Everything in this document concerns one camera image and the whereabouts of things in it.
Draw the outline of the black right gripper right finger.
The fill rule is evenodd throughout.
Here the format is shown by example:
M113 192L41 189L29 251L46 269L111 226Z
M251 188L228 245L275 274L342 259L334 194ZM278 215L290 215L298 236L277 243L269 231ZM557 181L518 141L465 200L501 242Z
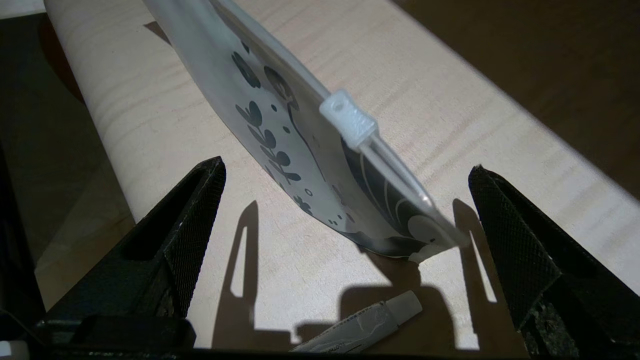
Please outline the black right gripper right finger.
M533 359L637 359L640 298L498 173L468 186L515 330Z

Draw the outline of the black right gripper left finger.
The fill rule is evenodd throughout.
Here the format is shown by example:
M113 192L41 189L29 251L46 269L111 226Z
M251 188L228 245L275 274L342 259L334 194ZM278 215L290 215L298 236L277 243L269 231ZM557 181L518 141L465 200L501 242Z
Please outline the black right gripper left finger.
M48 321L185 317L225 184L221 157L197 164L50 309Z

